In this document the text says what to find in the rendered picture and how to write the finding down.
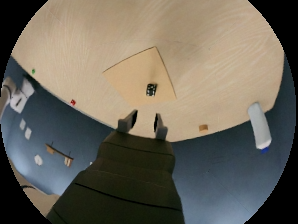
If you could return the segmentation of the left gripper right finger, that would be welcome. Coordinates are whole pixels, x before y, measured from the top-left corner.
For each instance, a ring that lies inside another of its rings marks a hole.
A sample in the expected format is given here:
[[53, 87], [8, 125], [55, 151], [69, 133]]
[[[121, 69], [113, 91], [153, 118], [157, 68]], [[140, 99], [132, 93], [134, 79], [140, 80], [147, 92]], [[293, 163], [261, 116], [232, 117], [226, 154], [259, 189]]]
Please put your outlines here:
[[168, 131], [168, 127], [164, 127], [164, 123], [162, 123], [161, 113], [156, 113], [156, 119], [154, 119], [154, 133], [157, 132], [156, 139], [166, 140], [166, 135], [168, 135]]

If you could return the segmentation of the black die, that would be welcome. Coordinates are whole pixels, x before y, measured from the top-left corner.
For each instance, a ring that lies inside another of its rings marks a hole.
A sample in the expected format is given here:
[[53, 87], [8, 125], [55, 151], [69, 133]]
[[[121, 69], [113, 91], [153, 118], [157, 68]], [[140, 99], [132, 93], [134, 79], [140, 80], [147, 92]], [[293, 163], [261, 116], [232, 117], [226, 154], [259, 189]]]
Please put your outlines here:
[[148, 87], [146, 87], [146, 96], [156, 96], [156, 88], [157, 85], [148, 84]]

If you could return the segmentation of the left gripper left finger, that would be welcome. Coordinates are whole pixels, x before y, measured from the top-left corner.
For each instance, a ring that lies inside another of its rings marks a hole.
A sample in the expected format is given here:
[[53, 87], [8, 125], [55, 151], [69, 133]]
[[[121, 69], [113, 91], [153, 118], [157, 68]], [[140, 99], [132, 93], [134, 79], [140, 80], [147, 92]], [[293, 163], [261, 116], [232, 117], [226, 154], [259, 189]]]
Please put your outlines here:
[[125, 117], [125, 119], [118, 119], [117, 131], [129, 133], [130, 129], [133, 129], [134, 124], [136, 124], [137, 113], [138, 113], [138, 109], [133, 109], [133, 111], [130, 112], [129, 115]]

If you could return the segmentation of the tan square mat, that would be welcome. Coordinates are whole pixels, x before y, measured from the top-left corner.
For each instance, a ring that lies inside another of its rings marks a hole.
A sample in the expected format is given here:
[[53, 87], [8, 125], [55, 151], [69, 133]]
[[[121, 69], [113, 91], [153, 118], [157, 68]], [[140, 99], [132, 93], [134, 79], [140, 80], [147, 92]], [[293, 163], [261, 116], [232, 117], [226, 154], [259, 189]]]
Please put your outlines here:
[[[177, 100], [157, 47], [145, 49], [101, 73], [130, 107]], [[157, 85], [156, 96], [146, 96], [146, 85]]]

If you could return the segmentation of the white plastic bottle with blue cap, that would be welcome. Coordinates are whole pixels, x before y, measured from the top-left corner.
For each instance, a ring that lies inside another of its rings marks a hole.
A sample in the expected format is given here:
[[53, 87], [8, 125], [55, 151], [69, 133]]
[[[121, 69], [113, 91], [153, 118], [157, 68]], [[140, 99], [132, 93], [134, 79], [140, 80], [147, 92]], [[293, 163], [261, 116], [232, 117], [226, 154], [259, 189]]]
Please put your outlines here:
[[251, 125], [253, 125], [257, 148], [261, 149], [261, 153], [269, 151], [267, 145], [270, 144], [271, 136], [261, 104], [259, 104], [258, 101], [257, 103], [251, 104], [250, 107], [247, 108], [247, 113], [249, 113]]

